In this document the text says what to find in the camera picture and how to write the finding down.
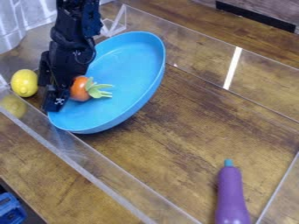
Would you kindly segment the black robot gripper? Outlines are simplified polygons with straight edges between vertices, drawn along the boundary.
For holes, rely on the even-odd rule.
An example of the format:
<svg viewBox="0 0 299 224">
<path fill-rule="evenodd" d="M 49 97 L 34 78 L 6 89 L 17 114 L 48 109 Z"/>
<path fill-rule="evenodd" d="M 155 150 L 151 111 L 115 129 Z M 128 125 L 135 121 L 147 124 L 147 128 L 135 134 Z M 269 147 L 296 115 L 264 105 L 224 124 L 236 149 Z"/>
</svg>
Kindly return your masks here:
<svg viewBox="0 0 299 224">
<path fill-rule="evenodd" d="M 49 50 L 41 53 L 37 80 L 37 84 L 45 86 L 41 102 L 45 112 L 61 110 L 70 96 L 72 80 L 85 74 L 94 56 L 93 38 L 66 39 L 56 28 L 50 28 Z"/>
</svg>

